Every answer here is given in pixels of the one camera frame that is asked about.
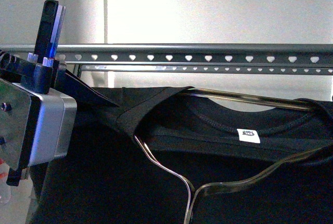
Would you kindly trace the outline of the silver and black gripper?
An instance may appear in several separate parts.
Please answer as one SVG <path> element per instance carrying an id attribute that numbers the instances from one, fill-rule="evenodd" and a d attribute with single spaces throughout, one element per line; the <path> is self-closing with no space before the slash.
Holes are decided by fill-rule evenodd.
<path id="1" fill-rule="evenodd" d="M 1 159 L 6 184 L 29 168 L 66 156 L 77 103 L 118 107 L 56 58 L 65 8 L 44 2 L 34 50 L 26 58 L 1 51 Z"/>

